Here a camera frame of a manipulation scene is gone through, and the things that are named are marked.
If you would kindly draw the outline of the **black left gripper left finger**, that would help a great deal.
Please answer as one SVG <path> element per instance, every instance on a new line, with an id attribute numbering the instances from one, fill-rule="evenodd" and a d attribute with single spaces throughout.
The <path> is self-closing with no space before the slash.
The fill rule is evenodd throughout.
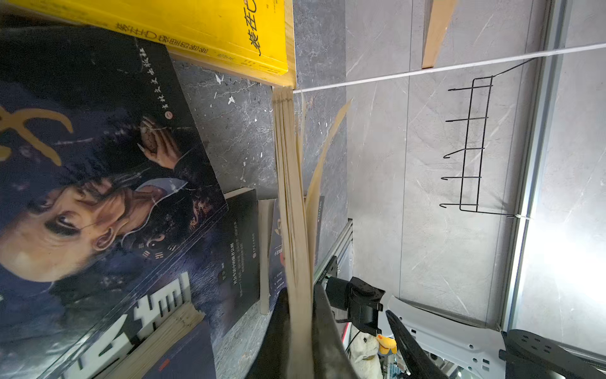
<path id="1" fill-rule="evenodd" d="M 280 379 L 287 377 L 290 344 L 290 311 L 288 291 L 279 292 L 260 350 L 246 379 Z"/>

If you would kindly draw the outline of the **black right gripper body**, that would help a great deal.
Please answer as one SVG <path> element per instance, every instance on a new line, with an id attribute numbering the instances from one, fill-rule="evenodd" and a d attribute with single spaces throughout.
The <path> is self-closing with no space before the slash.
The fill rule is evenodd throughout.
<path id="1" fill-rule="evenodd" d="M 379 328 L 379 315 L 383 311 L 381 300 L 385 295 L 384 290 L 357 277 L 346 281 L 331 276 L 325 291 L 331 307 L 347 313 L 345 318 L 336 319 L 336 323 L 350 322 L 359 331 L 372 336 L 383 333 Z"/>

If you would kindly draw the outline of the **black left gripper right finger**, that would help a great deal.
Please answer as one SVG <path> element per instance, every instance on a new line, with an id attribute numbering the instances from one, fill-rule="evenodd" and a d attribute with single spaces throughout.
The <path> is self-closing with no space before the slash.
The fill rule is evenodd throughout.
<path id="1" fill-rule="evenodd" d="M 347 358 L 326 292 L 313 288 L 312 357 L 315 379 L 358 378 Z"/>

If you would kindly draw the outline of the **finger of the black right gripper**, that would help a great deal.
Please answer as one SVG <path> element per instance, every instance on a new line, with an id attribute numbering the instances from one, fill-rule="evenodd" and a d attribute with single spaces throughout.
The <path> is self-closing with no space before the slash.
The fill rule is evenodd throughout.
<path id="1" fill-rule="evenodd" d="M 447 379 L 448 377 L 421 349 L 416 339 L 392 311 L 386 310 L 385 315 L 396 340 L 397 348 L 402 355 L 411 378 Z"/>

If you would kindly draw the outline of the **dark book pages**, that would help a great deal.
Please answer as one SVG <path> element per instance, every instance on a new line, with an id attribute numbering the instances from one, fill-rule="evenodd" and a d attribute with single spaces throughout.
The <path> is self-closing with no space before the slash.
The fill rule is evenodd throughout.
<path id="1" fill-rule="evenodd" d="M 313 378 L 312 275 L 317 250 L 320 190 L 328 150 L 350 108 L 350 103 L 346 103 L 339 110 L 328 131 L 308 189 L 304 189 L 301 173 L 301 139 L 304 132 L 298 129 L 296 123 L 293 88 L 274 88 L 272 105 L 282 252 L 285 255 L 290 311 L 287 377 Z"/>

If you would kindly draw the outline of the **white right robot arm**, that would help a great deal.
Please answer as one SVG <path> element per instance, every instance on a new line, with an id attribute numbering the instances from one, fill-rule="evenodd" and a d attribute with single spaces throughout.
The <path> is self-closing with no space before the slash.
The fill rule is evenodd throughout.
<path id="1" fill-rule="evenodd" d="M 400 355 L 409 378 L 444 378 L 436 355 L 478 378 L 603 378 L 605 372 L 535 333 L 497 332 L 455 322 L 397 299 L 359 278 L 325 276 L 330 304 L 358 331 L 356 364 Z"/>

